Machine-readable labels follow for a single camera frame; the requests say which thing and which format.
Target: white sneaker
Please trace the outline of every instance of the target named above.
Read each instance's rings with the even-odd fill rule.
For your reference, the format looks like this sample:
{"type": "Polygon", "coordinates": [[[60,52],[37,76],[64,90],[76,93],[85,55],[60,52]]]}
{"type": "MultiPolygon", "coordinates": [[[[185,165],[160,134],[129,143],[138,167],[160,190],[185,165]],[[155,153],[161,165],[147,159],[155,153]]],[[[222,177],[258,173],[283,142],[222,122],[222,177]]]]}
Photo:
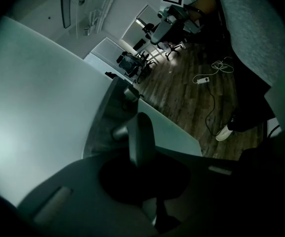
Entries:
{"type": "Polygon", "coordinates": [[[217,141],[223,141],[227,139],[233,131],[228,129],[228,126],[224,126],[222,130],[219,131],[218,135],[216,136],[217,141]]]}

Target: chair backrest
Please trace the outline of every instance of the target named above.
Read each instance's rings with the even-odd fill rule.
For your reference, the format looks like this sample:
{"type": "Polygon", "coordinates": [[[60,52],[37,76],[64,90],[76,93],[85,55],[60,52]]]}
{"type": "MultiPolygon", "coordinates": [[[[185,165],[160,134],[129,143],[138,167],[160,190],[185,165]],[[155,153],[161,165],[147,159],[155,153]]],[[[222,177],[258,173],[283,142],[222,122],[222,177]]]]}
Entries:
{"type": "Polygon", "coordinates": [[[120,56],[117,58],[116,62],[117,62],[117,63],[120,63],[123,59],[124,59],[124,56],[123,56],[123,55],[120,55],[120,56]]]}
{"type": "Polygon", "coordinates": [[[128,77],[132,78],[135,74],[137,74],[138,70],[139,70],[139,67],[135,66],[134,69],[128,74],[128,77]]]}

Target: black pants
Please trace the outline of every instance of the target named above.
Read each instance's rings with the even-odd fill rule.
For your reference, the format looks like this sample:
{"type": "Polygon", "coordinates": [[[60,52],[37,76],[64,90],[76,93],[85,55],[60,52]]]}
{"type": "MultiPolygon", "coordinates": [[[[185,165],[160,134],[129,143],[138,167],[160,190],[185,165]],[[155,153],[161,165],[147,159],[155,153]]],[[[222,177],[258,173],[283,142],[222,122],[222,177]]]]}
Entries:
{"type": "Polygon", "coordinates": [[[247,68],[233,53],[234,77],[239,106],[228,122],[228,129],[247,131],[275,117],[264,94],[270,86],[247,68]]]}

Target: power strip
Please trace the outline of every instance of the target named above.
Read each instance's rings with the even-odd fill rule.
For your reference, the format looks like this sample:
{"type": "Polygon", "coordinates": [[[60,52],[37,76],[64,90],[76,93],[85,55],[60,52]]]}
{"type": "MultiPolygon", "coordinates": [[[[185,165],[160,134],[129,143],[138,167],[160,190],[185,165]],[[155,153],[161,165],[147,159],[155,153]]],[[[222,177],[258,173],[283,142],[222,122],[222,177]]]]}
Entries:
{"type": "Polygon", "coordinates": [[[197,80],[197,84],[202,84],[202,83],[206,83],[209,82],[210,78],[209,77],[205,77],[205,78],[201,78],[197,80]]]}

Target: cable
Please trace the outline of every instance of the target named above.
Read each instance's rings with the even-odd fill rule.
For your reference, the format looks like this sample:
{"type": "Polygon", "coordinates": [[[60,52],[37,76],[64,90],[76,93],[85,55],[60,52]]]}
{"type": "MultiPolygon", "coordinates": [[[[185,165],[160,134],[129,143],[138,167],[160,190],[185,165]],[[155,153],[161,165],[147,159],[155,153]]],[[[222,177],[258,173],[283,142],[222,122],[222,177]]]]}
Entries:
{"type": "Polygon", "coordinates": [[[213,109],[211,110],[211,112],[206,116],[206,118],[205,118],[205,125],[206,125],[208,131],[210,132],[210,134],[211,134],[212,136],[215,136],[215,137],[216,137],[216,136],[221,132],[221,130],[218,132],[218,134],[213,134],[213,132],[210,130],[210,128],[209,128],[208,125],[207,125],[207,118],[208,118],[209,115],[212,114],[212,112],[215,110],[215,97],[214,97],[214,95],[211,93],[210,88],[208,87],[208,82],[206,82],[206,85],[207,85],[208,92],[209,92],[210,95],[213,97],[214,107],[213,107],[213,109]]]}
{"type": "Polygon", "coordinates": [[[274,129],[270,132],[269,136],[267,136],[267,138],[270,138],[272,133],[279,127],[280,127],[280,125],[275,126],[274,129]]]}
{"type": "Polygon", "coordinates": [[[223,58],[222,61],[215,61],[214,63],[212,63],[211,67],[212,67],[213,69],[217,69],[217,71],[216,71],[215,73],[213,73],[213,74],[206,74],[206,75],[205,75],[205,74],[198,74],[198,75],[196,75],[196,76],[193,77],[193,80],[192,80],[193,83],[197,84],[197,82],[194,82],[194,79],[195,79],[196,77],[198,77],[198,76],[213,76],[213,75],[217,74],[219,71],[222,71],[222,72],[224,72],[224,73],[232,73],[232,72],[234,72],[234,68],[233,68],[232,66],[223,63],[223,61],[224,61],[226,58],[232,59],[231,57],[226,56],[225,58],[223,58]],[[224,69],[227,69],[227,68],[232,68],[232,71],[225,71],[224,69]]]}

